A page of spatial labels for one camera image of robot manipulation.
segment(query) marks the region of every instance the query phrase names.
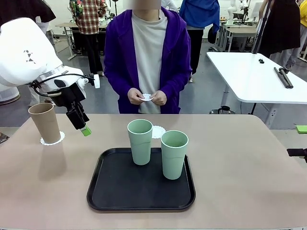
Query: neck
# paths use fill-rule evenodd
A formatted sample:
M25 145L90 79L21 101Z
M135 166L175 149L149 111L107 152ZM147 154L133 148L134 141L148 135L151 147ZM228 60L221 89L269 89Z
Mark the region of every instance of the neck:
M147 22L156 22L159 20L159 10L133 10L133 13Z

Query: yellow shirt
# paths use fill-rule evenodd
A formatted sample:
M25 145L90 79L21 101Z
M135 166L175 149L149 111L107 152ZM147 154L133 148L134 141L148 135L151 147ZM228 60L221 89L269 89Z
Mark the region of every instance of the yellow shirt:
M307 27L307 0L305 0L300 6L299 11L301 15L301 24Z

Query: purple jacket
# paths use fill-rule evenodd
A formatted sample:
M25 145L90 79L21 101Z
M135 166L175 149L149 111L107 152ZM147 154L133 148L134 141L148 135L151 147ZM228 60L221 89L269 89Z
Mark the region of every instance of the purple jacket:
M186 23L174 11L162 8L168 23L162 52L160 90L167 96L161 106L162 114L178 114L179 92L189 81L190 38ZM119 95L118 108L121 114L137 114L138 105L128 99L131 88L140 90L132 30L132 10L115 17L106 29L105 75Z

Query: tray rim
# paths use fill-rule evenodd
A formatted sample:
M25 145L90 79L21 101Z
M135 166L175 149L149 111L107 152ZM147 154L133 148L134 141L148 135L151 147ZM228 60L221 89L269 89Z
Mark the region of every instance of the tray rim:
M97 160L95 170L94 170L94 173L93 173L93 176L92 176L92 179L91 179L91 182L90 182L87 194L86 194L87 203L91 208L93 208L97 211L137 211L137 210L148 210L148 211L161 210L161 211L165 211L165 210L185 210L185 209L188 209L194 203L195 198L196 198L196 191L195 191L194 181L193 181L192 172L191 172L191 168L190 168L189 158L188 158L187 155L185 155L184 165L185 165L185 170L186 170L186 174L187 174L187 178L188 178L189 190L190 190L190 193L191 193L191 199L186 205L184 205L182 207L178 207L178 208L173 208L173 207L166 207L166 208L100 208L100 207L97 207L93 203L92 196L93 196L94 188L95 188L96 181L97 181L97 178L98 178L98 175L99 175L99 173L97 173L97 172L100 171L101 165L103 163L103 158L105 157L105 155L107 156L109 154L114 153L114 152L109 153L110 151L128 150L128 149L131 149L131 148L129 148L129 147L127 147L127 148L111 148L111 149L105 150L103 153L101 153L99 155L99 158ZM161 148L151 148L151 151L161 152Z

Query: blue jacket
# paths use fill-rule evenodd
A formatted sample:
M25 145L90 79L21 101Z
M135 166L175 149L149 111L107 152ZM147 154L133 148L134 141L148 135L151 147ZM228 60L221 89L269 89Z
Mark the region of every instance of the blue jacket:
M160 90L167 96L161 106L162 114L178 114L179 92L191 75L190 38L186 23L174 11L162 8L168 23L162 52ZM132 10L127 10L111 21L106 29L105 75L119 95L121 114L137 114L138 105L128 99L131 88L140 90L132 29Z
M204 28L213 24L213 33L220 27L220 5L217 0L183 0L179 14L189 26Z

